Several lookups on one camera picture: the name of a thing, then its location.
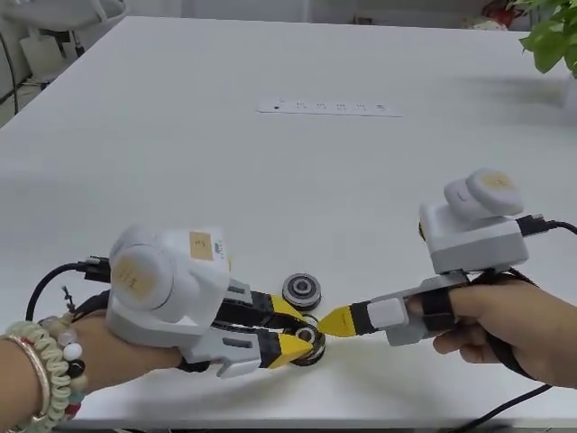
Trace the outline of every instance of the power strip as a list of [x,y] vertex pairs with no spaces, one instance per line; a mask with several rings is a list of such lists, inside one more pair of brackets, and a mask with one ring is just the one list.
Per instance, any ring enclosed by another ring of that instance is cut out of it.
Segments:
[[402,117],[397,110],[379,103],[288,101],[278,99],[258,104],[259,113],[281,113],[288,115],[364,115],[377,117]]

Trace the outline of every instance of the hand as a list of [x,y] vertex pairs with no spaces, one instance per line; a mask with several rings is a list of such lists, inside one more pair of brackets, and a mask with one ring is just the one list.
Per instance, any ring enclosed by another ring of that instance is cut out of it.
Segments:
[[106,329],[104,311],[82,318],[72,327],[82,345],[90,392],[129,382],[153,370],[177,367],[181,360],[176,348],[130,345],[113,336]]
[[[487,332],[513,346],[523,369],[535,379],[577,388],[577,308],[522,281],[470,286],[449,293],[458,329],[437,336],[442,355],[459,351],[468,363],[498,363]],[[422,314],[418,297],[408,308]]]

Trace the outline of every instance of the gold bangle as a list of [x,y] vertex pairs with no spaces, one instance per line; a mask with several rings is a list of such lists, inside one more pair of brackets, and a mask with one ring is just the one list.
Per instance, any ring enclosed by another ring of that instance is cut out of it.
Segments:
[[38,380],[41,385],[42,391],[42,406],[41,410],[38,415],[32,417],[32,423],[42,421],[48,415],[48,409],[50,407],[50,380],[48,378],[48,373],[44,368],[44,364],[42,360],[38,356],[38,354],[34,351],[31,345],[28,345],[22,341],[22,339],[18,336],[10,335],[10,336],[0,336],[3,340],[9,340],[16,343],[20,348],[26,353],[28,359],[38,376]]

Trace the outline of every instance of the ball bearing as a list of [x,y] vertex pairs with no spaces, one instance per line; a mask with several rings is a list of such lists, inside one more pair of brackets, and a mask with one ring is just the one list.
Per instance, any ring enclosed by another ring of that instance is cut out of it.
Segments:
[[308,325],[297,329],[285,329],[285,334],[297,336],[301,340],[307,341],[313,346],[313,350],[300,358],[291,361],[292,364],[299,367],[308,367],[318,363],[325,354],[326,337],[325,334],[318,332],[318,320],[310,315],[303,314]]
[[298,311],[310,311],[321,301],[321,285],[308,273],[294,273],[282,285],[282,298]]

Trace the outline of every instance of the white table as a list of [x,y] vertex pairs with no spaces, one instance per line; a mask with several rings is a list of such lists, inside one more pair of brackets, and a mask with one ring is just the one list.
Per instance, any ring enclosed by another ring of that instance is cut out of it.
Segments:
[[[107,254],[133,222],[218,224],[234,277],[279,293],[322,283],[316,314],[432,275],[417,207],[480,166],[517,180],[527,210],[577,221],[577,128],[502,32],[129,18],[0,132],[2,325],[52,267]],[[263,115],[266,98],[383,100],[402,118]],[[522,269],[577,301],[577,239],[529,240]],[[62,279],[77,301],[104,287]],[[38,317],[64,308],[58,284]],[[165,372],[90,396],[77,426],[440,427],[536,385],[500,366],[384,336],[331,340],[317,367],[232,380]],[[577,426],[577,393],[507,411]]]

